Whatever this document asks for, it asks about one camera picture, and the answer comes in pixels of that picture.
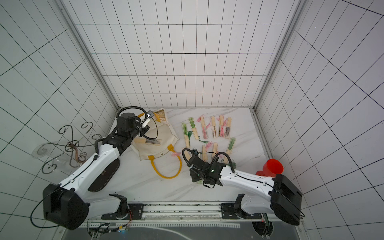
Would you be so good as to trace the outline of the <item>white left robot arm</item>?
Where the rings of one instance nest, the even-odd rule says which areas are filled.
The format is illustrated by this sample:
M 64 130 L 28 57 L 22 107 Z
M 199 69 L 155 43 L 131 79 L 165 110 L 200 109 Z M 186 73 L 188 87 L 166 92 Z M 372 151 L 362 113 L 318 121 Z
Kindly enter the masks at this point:
M 110 180 L 120 166 L 119 157 L 131 146 L 134 139 L 142 137 L 150 129 L 149 121 L 154 113 L 118 112 L 117 125 L 105 138 L 95 141 L 95 153 L 72 175 L 58 185 L 50 184 L 43 190 L 43 216 L 45 220 L 68 230 L 78 228 L 84 221 L 102 215 L 124 219 L 129 215 L 127 199 L 110 194 L 91 200 L 90 187 L 101 178 L 103 172 Z

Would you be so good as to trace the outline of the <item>plain bamboo folding fan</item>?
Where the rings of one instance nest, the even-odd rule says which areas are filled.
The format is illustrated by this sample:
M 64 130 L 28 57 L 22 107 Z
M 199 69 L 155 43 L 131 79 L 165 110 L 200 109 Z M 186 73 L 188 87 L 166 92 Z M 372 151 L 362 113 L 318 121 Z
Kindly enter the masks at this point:
M 212 128 L 213 138 L 216 139 L 218 137 L 218 130 L 216 125 L 216 119 L 214 116 L 211 116 L 211 128 Z

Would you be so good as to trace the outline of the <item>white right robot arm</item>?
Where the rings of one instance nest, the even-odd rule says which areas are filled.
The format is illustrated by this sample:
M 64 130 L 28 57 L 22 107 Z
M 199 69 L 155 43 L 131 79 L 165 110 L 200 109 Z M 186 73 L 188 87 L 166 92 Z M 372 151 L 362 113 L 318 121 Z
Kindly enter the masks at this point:
M 303 217 L 301 191 L 284 175 L 263 177 L 237 171 L 232 164 L 214 160 L 205 162 L 192 154 L 185 160 L 193 182 L 201 180 L 207 188 L 216 185 L 237 188 L 242 191 L 229 215 L 236 219 L 260 218 L 262 214 L 273 214 L 281 221 L 298 226 Z

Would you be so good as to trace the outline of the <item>grey pink folding fan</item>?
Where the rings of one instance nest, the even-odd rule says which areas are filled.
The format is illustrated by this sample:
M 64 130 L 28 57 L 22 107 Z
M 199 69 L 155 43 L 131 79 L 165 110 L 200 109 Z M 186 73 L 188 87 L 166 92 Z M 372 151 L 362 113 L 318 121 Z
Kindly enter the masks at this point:
M 232 118 L 231 117 L 228 117 L 226 120 L 225 120 L 225 138 L 226 139 L 229 139 L 230 138 L 230 132 L 231 132 L 231 123 L 232 123 Z

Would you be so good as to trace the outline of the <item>cream tote bag yellow handles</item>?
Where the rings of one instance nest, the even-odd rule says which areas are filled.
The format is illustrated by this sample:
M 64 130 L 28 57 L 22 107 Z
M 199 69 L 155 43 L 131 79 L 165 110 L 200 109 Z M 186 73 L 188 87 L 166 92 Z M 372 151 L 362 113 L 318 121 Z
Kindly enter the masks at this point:
M 180 154 L 175 150 L 175 145 L 179 138 L 173 126 L 168 121 L 165 109 L 154 111 L 154 120 L 148 123 L 149 131 L 146 133 L 148 136 L 137 137 L 132 143 L 133 151 L 138 154 L 140 160 L 150 161 L 154 171 L 163 179 L 174 179 L 182 170 L 182 159 Z M 162 175 L 156 167 L 155 160 L 165 156 L 167 153 L 172 153 L 173 156 L 178 158 L 179 169 L 174 176 L 167 177 Z

